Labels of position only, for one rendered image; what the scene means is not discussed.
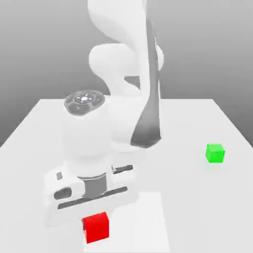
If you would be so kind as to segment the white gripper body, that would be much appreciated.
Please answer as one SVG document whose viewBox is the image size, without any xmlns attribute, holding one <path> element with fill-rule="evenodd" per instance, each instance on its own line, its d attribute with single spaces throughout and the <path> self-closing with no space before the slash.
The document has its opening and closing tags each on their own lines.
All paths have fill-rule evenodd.
<svg viewBox="0 0 253 253">
<path fill-rule="evenodd" d="M 104 193 L 87 195 L 83 182 L 47 182 L 45 184 L 45 223 L 57 227 L 100 212 L 135 202 L 135 182 L 117 182 Z"/>
</svg>

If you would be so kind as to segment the small red cube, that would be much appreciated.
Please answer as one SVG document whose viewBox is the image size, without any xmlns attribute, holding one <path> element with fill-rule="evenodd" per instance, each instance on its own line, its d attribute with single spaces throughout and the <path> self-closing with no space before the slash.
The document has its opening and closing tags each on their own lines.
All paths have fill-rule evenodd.
<svg viewBox="0 0 253 253">
<path fill-rule="evenodd" d="M 106 212 L 85 217 L 82 222 L 87 244 L 109 237 L 109 218 Z"/>
</svg>

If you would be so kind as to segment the small green cube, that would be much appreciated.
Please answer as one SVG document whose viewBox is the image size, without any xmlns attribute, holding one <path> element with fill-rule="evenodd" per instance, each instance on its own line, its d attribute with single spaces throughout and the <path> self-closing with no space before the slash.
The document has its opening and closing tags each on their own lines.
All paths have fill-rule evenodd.
<svg viewBox="0 0 253 253">
<path fill-rule="evenodd" d="M 208 143 L 206 147 L 206 159 L 209 163 L 223 163 L 225 150 L 221 144 Z"/>
</svg>

